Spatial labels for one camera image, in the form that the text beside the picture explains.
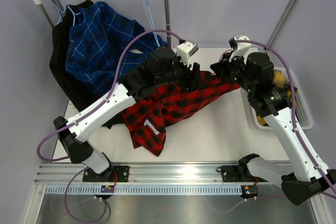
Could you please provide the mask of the yellow plaid shirt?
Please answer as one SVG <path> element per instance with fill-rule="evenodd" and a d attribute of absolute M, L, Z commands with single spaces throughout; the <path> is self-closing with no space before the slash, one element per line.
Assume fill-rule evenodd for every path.
<path fill-rule="evenodd" d="M 290 82 L 285 78 L 285 76 L 282 74 L 280 70 L 276 69 L 274 70 L 274 79 L 272 82 L 276 86 L 284 88 L 287 92 L 287 96 L 292 102 L 292 92 L 290 88 Z M 263 119 L 258 112 L 256 112 L 256 119 L 259 125 L 261 125 L 262 127 L 268 127 L 268 124 L 266 123 L 265 119 Z"/>

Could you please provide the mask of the red black checked shirt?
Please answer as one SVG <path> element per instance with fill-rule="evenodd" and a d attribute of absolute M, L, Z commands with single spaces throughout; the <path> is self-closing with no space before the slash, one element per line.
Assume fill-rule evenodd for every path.
<path fill-rule="evenodd" d="M 193 92 L 182 91 L 177 84 L 160 86 L 155 93 L 121 112 L 133 148 L 143 147 L 155 156 L 164 149 L 166 128 L 192 117 L 222 95 L 239 85 L 221 83 L 215 74 L 201 71 L 204 85 Z"/>

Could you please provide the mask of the light blue wire hanger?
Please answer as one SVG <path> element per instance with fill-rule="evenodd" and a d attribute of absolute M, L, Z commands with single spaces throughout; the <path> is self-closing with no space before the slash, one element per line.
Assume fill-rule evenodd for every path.
<path fill-rule="evenodd" d="M 142 4 L 143 4 L 143 7 L 145 9 L 146 15 L 148 17 L 148 21 L 149 21 L 150 27 L 151 27 L 152 30 L 155 30 L 155 25 L 154 25 L 152 13 L 151 13 L 151 10 L 150 10 L 150 2 L 149 2 L 149 0 L 142 0 Z"/>

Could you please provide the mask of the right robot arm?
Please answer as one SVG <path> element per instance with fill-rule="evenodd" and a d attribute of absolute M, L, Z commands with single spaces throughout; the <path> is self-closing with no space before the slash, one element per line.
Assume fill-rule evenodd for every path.
<path fill-rule="evenodd" d="M 292 113 L 293 97 L 273 83 L 274 64 L 267 54 L 253 52 L 230 60 L 226 53 L 210 68 L 221 82 L 232 81 L 247 92 L 250 106 L 265 119 L 291 163 L 287 168 L 249 154 L 238 161 L 242 180 L 266 180 L 297 206 L 335 185 L 335 170 L 319 157 Z"/>

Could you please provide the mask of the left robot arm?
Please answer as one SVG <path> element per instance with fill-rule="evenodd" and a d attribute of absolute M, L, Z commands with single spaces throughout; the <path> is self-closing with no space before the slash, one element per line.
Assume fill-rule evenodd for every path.
<path fill-rule="evenodd" d="M 113 174 L 108 157 L 89 142 L 89 137 L 119 112 L 152 95 L 157 87 L 176 83 L 184 91 L 203 85 L 200 65 L 190 63 L 197 46 L 185 42 L 173 51 L 160 47 L 136 68 L 128 71 L 110 92 L 77 115 L 54 120 L 58 138 L 73 164 L 84 164 L 94 178 L 106 182 Z"/>

